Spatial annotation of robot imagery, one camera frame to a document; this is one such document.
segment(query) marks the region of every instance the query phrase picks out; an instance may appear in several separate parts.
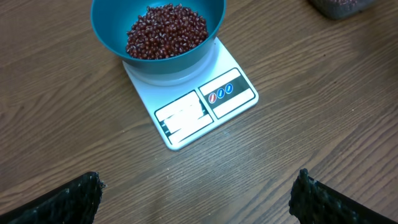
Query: wooden table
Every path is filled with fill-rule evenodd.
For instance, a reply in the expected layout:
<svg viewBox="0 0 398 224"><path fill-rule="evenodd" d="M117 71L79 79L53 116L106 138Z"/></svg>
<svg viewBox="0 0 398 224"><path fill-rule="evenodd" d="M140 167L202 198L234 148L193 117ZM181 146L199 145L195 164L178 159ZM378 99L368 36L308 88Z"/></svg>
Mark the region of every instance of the wooden table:
<svg viewBox="0 0 398 224"><path fill-rule="evenodd" d="M88 171L96 223L297 223L299 170L398 221L398 2L344 21L229 0L219 37L258 105L168 150L91 1L0 2L0 213Z"/></svg>

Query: wood grain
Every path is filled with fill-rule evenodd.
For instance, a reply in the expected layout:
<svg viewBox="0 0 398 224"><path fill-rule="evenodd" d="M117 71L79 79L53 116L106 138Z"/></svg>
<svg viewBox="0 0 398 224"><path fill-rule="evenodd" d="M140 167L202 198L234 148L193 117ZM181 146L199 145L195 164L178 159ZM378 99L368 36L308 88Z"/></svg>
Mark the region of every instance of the wood grain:
<svg viewBox="0 0 398 224"><path fill-rule="evenodd" d="M343 21L306 1L228 1L219 37L258 105L166 148L90 1L0 2L0 213L88 171L96 223L298 223L299 169L398 221L398 2Z"/></svg>

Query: white digital scale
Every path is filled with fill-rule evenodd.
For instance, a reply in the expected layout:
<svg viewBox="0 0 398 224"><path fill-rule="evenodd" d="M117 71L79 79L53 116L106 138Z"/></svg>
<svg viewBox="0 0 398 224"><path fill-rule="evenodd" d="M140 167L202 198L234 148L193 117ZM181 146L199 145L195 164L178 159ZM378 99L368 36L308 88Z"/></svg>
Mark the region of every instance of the white digital scale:
<svg viewBox="0 0 398 224"><path fill-rule="evenodd" d="M257 91L218 38L196 64L168 75L148 75L123 62L167 147L190 144L248 108Z"/></svg>

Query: pile of red beans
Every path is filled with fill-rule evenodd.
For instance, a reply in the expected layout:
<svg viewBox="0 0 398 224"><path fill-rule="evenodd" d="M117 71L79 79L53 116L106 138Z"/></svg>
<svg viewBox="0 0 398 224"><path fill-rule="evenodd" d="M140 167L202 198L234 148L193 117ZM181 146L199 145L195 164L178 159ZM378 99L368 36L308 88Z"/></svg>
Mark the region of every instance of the pile of red beans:
<svg viewBox="0 0 398 224"><path fill-rule="evenodd" d="M209 33L206 20L181 4L147 7L145 16L127 32L126 52L133 58L163 59L194 49Z"/></svg>

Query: bowl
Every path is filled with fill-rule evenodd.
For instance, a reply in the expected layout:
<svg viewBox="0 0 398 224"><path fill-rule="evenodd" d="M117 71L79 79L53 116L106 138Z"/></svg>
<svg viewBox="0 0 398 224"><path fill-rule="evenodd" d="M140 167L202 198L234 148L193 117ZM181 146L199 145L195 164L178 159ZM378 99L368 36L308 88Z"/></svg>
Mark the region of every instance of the bowl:
<svg viewBox="0 0 398 224"><path fill-rule="evenodd" d="M157 7L172 3L182 4L198 11L207 21L209 38L194 49L184 54L160 60L142 60L130 57L126 53L127 31L138 20L138 15L145 15L147 6ZM126 63L141 73L151 75L168 74L182 71L199 61L215 44L216 34L224 19L226 0L93 0L91 24L102 44Z"/></svg>

